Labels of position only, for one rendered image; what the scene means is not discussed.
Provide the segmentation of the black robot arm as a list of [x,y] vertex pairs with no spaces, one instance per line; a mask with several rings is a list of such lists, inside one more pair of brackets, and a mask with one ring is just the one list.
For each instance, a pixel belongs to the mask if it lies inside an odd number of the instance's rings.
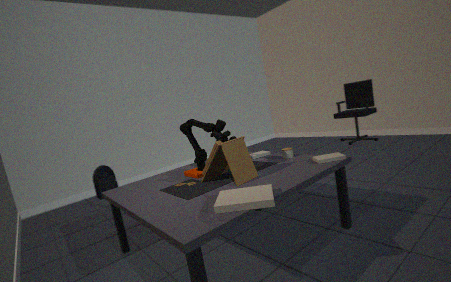
[[[183,134],[185,134],[188,138],[188,140],[190,141],[192,147],[195,150],[195,160],[194,162],[197,163],[197,167],[198,167],[198,171],[203,171],[204,167],[205,167],[205,162],[207,159],[207,154],[205,149],[201,149],[198,142],[196,141],[194,135],[192,134],[192,126],[196,126],[199,128],[202,128],[204,131],[206,132],[212,132],[211,133],[211,137],[215,137],[220,134],[220,131],[223,131],[224,127],[226,125],[226,122],[222,121],[222,120],[217,120],[216,124],[213,123],[203,123],[194,119],[189,119],[187,122],[185,122],[184,124],[180,125],[180,130]],[[226,138],[228,136],[230,136],[230,131],[226,131],[221,135],[218,135],[220,140],[222,141],[222,138]]]

